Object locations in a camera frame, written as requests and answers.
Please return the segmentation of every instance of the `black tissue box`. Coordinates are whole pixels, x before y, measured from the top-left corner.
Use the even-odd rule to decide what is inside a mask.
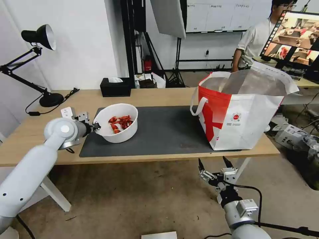
[[[123,82],[110,83],[108,78],[103,78],[100,88],[103,97],[130,96],[130,78],[121,78]]]

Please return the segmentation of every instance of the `shopping bag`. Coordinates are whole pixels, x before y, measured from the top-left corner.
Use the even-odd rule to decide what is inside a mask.
[[[255,62],[250,70],[212,72],[195,89],[190,111],[199,116],[213,150],[252,149],[284,96],[297,91],[288,74]]]

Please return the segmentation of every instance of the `computer monitor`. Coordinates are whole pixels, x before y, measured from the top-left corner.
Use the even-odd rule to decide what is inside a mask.
[[[260,56],[308,69],[319,56],[319,14],[283,11]]]

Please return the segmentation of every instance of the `whiteboard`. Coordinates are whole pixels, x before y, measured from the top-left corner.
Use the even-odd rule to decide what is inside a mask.
[[[186,32],[244,31],[270,11],[271,0],[187,0]]]

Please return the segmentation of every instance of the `tissue box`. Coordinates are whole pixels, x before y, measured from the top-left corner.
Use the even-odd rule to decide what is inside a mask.
[[[275,136],[275,141],[282,146],[285,146],[288,149],[292,149],[299,141],[302,140],[302,137],[308,135],[307,132],[289,124],[283,125],[279,129],[279,132]]]
[[[100,88],[103,97],[130,96],[130,78],[121,78],[123,82],[110,83],[108,78],[103,78]]]

